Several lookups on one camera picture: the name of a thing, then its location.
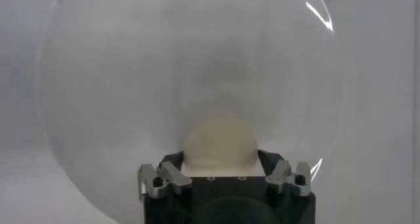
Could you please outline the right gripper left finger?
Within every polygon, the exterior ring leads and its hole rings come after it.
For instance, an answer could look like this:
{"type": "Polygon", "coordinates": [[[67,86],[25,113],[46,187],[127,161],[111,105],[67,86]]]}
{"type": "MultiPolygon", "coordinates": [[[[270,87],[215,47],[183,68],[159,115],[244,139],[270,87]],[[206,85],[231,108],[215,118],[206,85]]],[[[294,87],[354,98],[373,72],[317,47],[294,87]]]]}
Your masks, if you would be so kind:
{"type": "Polygon", "coordinates": [[[152,164],[142,164],[137,171],[138,199],[146,197],[162,199],[169,191],[183,195],[192,188],[192,178],[181,173],[184,162],[183,151],[169,154],[155,168],[152,164]]]}

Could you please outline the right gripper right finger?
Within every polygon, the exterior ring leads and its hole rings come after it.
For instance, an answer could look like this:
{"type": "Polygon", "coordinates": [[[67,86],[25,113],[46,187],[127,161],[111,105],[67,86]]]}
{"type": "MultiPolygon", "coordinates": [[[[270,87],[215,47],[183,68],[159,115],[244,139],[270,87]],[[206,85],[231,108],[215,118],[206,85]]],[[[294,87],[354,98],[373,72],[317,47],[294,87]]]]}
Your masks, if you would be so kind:
{"type": "Polygon", "coordinates": [[[283,194],[289,190],[293,196],[310,195],[311,168],[307,162],[299,162],[292,170],[289,161],[280,154],[258,150],[257,156],[266,175],[264,179],[274,192],[283,194]]]}

